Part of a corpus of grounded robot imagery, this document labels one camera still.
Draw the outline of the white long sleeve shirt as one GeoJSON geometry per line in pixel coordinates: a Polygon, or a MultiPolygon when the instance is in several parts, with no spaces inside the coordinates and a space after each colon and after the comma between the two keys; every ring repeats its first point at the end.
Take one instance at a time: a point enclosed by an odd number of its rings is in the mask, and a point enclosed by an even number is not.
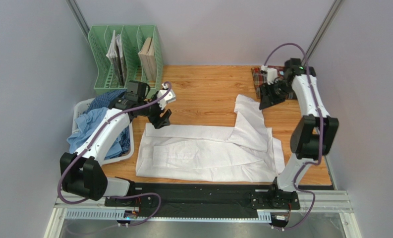
{"type": "Polygon", "coordinates": [[[235,100],[233,127],[146,124],[136,175],[209,182],[272,182],[285,167],[281,141],[266,127],[258,102],[235,100]]]}

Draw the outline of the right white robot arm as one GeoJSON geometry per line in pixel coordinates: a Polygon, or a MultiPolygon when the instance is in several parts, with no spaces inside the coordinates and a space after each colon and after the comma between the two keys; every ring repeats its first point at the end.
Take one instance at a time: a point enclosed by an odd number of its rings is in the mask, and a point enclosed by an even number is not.
{"type": "Polygon", "coordinates": [[[283,67],[254,67],[259,109],[283,103],[290,94],[297,97],[301,119],[290,138],[292,155],[283,172],[265,194],[253,199],[255,205],[270,209],[299,209],[299,183],[312,165],[319,165],[331,149],[339,121],[330,116],[317,87],[317,74],[312,66],[290,58],[283,67]]]}

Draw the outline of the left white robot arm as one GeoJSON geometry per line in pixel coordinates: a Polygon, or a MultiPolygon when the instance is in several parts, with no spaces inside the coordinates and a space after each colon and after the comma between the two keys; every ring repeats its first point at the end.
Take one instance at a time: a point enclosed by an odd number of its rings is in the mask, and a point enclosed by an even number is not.
{"type": "Polygon", "coordinates": [[[131,81],[126,91],[110,102],[101,123],[90,137],[73,153],[60,158],[61,178],[57,194],[66,204],[79,204],[86,200],[98,201],[103,197],[129,199],[131,182],[122,178],[109,178],[102,170],[105,157],[120,133],[134,118],[147,117],[154,128],[170,124],[171,110],[166,105],[176,100],[170,82],[162,84],[149,100],[149,85],[131,81]]]}

